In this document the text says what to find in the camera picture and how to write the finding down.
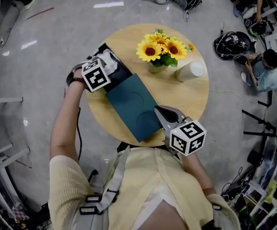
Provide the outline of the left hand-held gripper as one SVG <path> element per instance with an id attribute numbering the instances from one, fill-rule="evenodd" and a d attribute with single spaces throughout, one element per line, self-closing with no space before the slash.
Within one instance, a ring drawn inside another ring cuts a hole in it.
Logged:
<path id="1" fill-rule="evenodd" d="M 75 65 L 66 78 L 67 85 L 69 86 L 72 82 L 79 81 L 86 85 L 86 89 L 89 92 L 95 92 L 103 88 L 111 83 L 104 70 L 104 65 L 105 62 L 98 57 Z M 74 77 L 74 72 L 78 69 L 81 70 L 81 78 Z"/>

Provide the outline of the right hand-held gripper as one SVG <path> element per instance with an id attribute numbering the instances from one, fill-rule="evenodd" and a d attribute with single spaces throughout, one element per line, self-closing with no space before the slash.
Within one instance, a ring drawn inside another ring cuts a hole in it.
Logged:
<path id="1" fill-rule="evenodd" d="M 199 121 L 165 105 L 155 106 L 154 113 L 164 130 L 164 144 L 172 155 L 188 156 L 204 146 L 207 131 Z"/>

